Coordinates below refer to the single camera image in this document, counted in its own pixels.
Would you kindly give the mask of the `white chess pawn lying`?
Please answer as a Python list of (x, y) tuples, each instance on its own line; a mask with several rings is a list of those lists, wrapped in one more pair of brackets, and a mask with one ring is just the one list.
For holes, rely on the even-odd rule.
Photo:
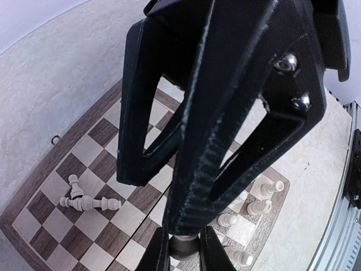
[(83, 212), (83, 211), (89, 211), (93, 208), (93, 198), (87, 195), (84, 195), (80, 198), (71, 199), (69, 197), (61, 197), (59, 204), (62, 207), (73, 207), (75, 210)]

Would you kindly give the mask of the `white chess pawn row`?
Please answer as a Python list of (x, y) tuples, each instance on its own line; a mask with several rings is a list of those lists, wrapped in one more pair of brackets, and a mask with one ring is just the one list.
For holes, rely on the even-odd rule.
[(236, 215), (223, 213), (218, 217), (218, 224), (222, 227), (230, 227), (236, 225), (237, 222), (238, 222), (238, 218)]

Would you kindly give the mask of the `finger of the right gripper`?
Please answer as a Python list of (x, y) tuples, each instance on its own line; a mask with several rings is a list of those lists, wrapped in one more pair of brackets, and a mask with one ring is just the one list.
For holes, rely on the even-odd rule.
[(145, 18), (126, 36), (117, 150), (119, 183), (145, 186), (181, 154), (183, 101), (161, 134), (144, 147), (153, 99), (162, 76), (186, 90), (205, 20)]
[(322, 119), (325, 66), (321, 48), (306, 42), (240, 60), (222, 109), (183, 125), (162, 222), (168, 233), (198, 234)]

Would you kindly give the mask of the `white chess king piece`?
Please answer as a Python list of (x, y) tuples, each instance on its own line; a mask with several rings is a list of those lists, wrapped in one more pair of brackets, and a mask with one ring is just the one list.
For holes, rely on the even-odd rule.
[(276, 181), (273, 184), (271, 183), (264, 183), (261, 186), (261, 194), (263, 196), (270, 196), (273, 193), (279, 193), (284, 190), (284, 182), (283, 181)]

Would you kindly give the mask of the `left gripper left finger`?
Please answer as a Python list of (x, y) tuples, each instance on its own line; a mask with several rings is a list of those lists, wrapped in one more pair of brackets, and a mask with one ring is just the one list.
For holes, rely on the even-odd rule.
[(158, 227), (144, 252), (137, 271), (169, 271), (169, 236), (162, 227)]

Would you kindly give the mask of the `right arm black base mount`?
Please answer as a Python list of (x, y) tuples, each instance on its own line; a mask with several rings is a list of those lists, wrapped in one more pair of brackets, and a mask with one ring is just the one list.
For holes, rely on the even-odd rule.
[(360, 129), (354, 133), (353, 146), (350, 160), (350, 177), (347, 194), (350, 203), (360, 209)]

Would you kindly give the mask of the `wooden chess board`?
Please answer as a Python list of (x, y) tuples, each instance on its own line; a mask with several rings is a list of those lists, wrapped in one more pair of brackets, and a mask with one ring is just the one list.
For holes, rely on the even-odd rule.
[[(174, 156), (145, 187), (116, 181), (116, 150), (120, 117), (121, 81), (83, 115), (37, 167), (1, 215), (1, 230), (34, 270), (135, 270), (156, 228), (161, 226)], [(163, 131), (179, 102), (175, 95), (157, 89), (153, 100), (145, 146)], [(120, 200), (115, 211), (76, 211), (62, 207), (70, 197), (68, 177), (75, 174), (85, 195)], [(284, 182), (284, 190), (261, 194), (264, 183)], [(246, 188), (248, 197), (221, 213), (236, 215), (238, 223), (210, 225), (222, 245), (250, 252), (251, 266), (237, 270), (261, 270), (261, 254), (276, 223), (290, 182), (269, 168)], [(270, 213), (249, 215), (252, 202), (271, 200)]]

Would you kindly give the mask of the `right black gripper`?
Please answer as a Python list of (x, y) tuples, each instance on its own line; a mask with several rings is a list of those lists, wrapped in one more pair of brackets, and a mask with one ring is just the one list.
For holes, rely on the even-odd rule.
[(255, 51), (280, 54), (297, 42), (317, 45), (325, 68), (337, 70), (340, 81), (349, 78), (350, 44), (341, 1), (150, 1), (144, 13), (145, 18), (205, 20), (183, 90), (187, 103), (181, 131), (189, 115), (216, 115), (222, 109), (240, 60)]

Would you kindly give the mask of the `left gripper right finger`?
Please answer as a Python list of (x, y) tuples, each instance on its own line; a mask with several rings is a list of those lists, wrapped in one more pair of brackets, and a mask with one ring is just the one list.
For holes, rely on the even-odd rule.
[(236, 270), (211, 226), (206, 226), (200, 233), (200, 270)]

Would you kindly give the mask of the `white chess pawn standing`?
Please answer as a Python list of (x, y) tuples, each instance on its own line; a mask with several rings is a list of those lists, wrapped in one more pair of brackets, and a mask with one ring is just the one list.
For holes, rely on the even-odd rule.
[(247, 197), (248, 197), (248, 192), (244, 190), (234, 199), (232, 203), (239, 204), (241, 202), (246, 201)]

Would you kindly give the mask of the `white chess knight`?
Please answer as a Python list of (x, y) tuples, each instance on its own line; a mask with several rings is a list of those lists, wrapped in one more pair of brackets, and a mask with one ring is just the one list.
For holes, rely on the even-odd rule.
[(252, 215), (268, 214), (272, 209), (272, 201), (265, 199), (259, 202), (249, 203), (247, 206), (247, 212)]

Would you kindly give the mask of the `white chess piece edge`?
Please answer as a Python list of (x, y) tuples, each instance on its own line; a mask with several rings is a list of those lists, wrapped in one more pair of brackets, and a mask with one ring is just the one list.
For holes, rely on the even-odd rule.
[(224, 247), (229, 259), (239, 266), (251, 266), (254, 256), (248, 251), (243, 251), (233, 247)]

